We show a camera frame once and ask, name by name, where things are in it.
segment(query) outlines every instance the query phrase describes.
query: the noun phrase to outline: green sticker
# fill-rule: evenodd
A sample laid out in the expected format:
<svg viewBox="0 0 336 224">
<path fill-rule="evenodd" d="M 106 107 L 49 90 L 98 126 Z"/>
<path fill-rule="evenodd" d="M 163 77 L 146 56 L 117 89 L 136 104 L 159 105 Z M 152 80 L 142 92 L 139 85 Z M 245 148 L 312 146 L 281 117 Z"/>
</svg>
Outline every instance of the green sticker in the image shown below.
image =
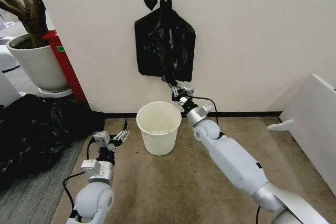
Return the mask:
<svg viewBox="0 0 336 224">
<path fill-rule="evenodd" d="M 63 46 L 56 46 L 56 48 L 57 48 L 57 51 L 59 51 L 59 52 L 65 52 Z"/>
</svg>

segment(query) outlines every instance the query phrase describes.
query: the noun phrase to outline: soil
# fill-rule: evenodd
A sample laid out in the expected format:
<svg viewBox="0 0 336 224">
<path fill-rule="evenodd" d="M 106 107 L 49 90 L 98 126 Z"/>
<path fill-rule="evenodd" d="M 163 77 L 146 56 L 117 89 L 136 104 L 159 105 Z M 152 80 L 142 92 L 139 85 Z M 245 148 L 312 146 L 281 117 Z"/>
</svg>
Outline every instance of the soil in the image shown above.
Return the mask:
<svg viewBox="0 0 336 224">
<path fill-rule="evenodd" d="M 16 49 L 33 49 L 35 47 L 32 47 L 31 45 L 32 43 L 32 39 L 31 38 L 27 38 L 23 41 L 21 41 L 20 43 L 16 44 L 15 46 L 13 46 L 13 48 L 16 48 Z"/>
</svg>

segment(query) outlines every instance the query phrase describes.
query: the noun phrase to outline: beige carpet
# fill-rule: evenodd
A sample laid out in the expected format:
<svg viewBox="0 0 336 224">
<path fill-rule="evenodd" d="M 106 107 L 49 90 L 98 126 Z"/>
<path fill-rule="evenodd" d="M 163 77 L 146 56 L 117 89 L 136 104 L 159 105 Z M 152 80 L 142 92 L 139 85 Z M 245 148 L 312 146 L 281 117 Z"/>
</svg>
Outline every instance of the beige carpet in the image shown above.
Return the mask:
<svg viewBox="0 0 336 224">
<path fill-rule="evenodd" d="M 336 223 L 336 199 L 318 172 L 287 132 L 269 132 L 277 118 L 220 118 L 222 131 L 237 140 L 264 168 L 275 185 L 300 194 L 331 223 Z M 105 130 L 115 134 L 123 119 L 107 120 Z M 236 189 L 194 140 L 186 119 L 178 130 L 172 152 L 157 157 L 148 153 L 135 119 L 129 120 L 130 138 L 118 149 L 112 189 L 115 200 L 105 223 L 255 223 L 257 205 Z M 80 171 L 85 148 L 73 173 Z M 92 146 L 90 157 L 96 157 Z M 86 185 L 86 176 L 72 179 L 75 196 Z M 65 223 L 70 202 L 63 194 L 51 223 Z M 270 223 L 273 214 L 260 211 L 259 223 Z"/>
</svg>

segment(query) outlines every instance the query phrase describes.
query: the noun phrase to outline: bucket rim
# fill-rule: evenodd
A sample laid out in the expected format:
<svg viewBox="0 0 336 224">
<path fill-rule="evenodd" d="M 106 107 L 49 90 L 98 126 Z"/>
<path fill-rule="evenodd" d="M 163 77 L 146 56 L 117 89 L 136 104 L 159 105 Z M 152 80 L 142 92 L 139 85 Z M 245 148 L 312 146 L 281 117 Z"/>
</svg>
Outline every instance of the bucket rim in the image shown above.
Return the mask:
<svg viewBox="0 0 336 224">
<path fill-rule="evenodd" d="M 164 104 L 168 104 L 169 106 L 173 107 L 174 110 L 178 111 L 178 113 L 179 113 L 179 115 L 180 115 L 180 117 L 179 117 L 179 118 L 180 118 L 180 121 L 179 121 L 179 123 L 177 124 L 177 126 L 174 127 L 172 130 L 168 131 L 167 133 L 156 133 L 156 134 L 154 134 L 154 133 L 151 133 L 151 132 L 149 132 L 149 131 L 144 130 L 143 127 L 141 127 L 141 126 L 139 125 L 138 115 L 139 115 L 139 113 L 141 112 L 141 110 L 143 110 L 146 106 L 148 106 L 148 105 L 150 105 L 150 104 L 154 104 L 154 103 L 164 103 Z M 168 103 L 168 102 L 155 101 L 155 102 L 147 103 L 147 104 L 145 104 L 144 106 L 142 106 L 142 107 L 140 108 L 140 110 L 137 112 L 136 120 L 137 120 L 137 121 L 136 121 L 136 122 L 137 122 L 136 124 L 138 125 L 139 129 L 140 129 L 142 132 L 144 132 L 144 133 L 146 133 L 146 134 L 150 134 L 150 135 L 152 135 L 152 136 L 163 136 L 163 135 L 168 135 L 168 134 L 174 132 L 174 131 L 181 125 L 182 116 L 181 116 L 180 111 L 178 110 L 178 108 L 177 108 L 175 105 L 173 105 L 173 104 L 171 104 L 171 103 Z"/>
</svg>

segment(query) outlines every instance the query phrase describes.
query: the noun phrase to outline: potted plant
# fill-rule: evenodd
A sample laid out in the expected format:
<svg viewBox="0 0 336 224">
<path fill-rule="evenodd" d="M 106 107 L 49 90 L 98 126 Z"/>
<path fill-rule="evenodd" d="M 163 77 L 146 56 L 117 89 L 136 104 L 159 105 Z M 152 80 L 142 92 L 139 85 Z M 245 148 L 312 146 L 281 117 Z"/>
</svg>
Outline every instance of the potted plant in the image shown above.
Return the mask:
<svg viewBox="0 0 336 224">
<path fill-rule="evenodd" d="M 48 33 L 43 1 L 0 0 L 0 8 L 16 15 L 28 32 L 10 40 L 7 48 L 32 82 L 47 92 L 69 89 L 51 47 L 42 39 Z"/>
</svg>

